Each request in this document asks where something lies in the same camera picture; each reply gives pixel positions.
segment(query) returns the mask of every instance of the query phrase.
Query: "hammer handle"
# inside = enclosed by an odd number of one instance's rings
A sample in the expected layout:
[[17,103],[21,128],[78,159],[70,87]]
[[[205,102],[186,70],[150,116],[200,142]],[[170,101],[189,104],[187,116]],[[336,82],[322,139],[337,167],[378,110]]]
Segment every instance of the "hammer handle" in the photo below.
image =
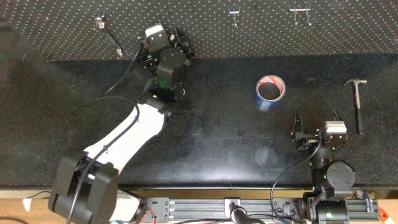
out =
[[358,134],[363,134],[363,122],[362,122],[361,108],[356,109],[356,122],[358,124]]

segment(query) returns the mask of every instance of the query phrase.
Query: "hammer head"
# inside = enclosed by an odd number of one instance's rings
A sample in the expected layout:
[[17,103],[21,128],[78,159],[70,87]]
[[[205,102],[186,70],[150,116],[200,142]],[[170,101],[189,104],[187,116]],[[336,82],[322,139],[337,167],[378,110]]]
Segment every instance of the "hammer head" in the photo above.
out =
[[368,81],[367,80],[361,80],[359,78],[352,78],[350,80],[348,80],[345,84],[352,82],[354,85],[358,85],[358,84],[365,84]]

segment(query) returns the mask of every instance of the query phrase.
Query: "black tabletop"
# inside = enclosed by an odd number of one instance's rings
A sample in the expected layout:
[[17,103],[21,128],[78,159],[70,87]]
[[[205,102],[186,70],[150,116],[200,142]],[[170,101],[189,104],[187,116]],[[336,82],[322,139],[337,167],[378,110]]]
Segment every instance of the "black tabletop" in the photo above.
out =
[[[82,151],[115,128],[131,105],[93,100],[128,63],[51,63],[29,47],[6,50],[0,64],[0,187],[50,187],[63,154]],[[308,156],[289,141],[295,111],[302,114],[304,131],[315,133],[336,109],[352,132],[336,158],[355,167],[354,186],[396,189],[397,71],[398,55],[382,54],[193,60],[186,97],[174,106],[160,134],[129,161],[120,186],[270,188],[284,169]],[[257,81],[268,74],[285,81],[286,94],[264,112],[257,109],[254,94]],[[137,99],[150,77],[138,65],[112,95]],[[354,77],[368,80],[359,87],[361,138],[355,134],[353,87],[344,85]],[[279,184],[311,186],[309,165],[290,171]]]

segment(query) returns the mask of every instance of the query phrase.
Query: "wooden surface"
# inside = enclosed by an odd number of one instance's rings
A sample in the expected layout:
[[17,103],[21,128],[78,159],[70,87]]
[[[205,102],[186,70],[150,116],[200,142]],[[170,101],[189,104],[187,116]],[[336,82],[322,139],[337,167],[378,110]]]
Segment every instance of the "wooden surface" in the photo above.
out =
[[[379,200],[379,205],[398,224],[398,200]],[[48,210],[47,199],[32,199],[29,212],[25,211],[22,199],[0,199],[0,218],[2,217],[17,218],[27,222],[28,224],[66,222],[66,219]],[[0,224],[15,223],[16,222],[0,220]]]

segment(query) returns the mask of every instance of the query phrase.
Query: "pegboard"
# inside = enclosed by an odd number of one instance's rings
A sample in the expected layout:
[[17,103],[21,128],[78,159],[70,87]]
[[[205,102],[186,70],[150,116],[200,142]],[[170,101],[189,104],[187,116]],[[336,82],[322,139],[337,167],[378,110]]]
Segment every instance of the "pegboard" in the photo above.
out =
[[[289,6],[310,6],[311,25]],[[99,11],[125,57],[96,29]],[[0,0],[0,16],[47,60],[131,58],[155,23],[187,34],[198,58],[398,53],[396,0]]]

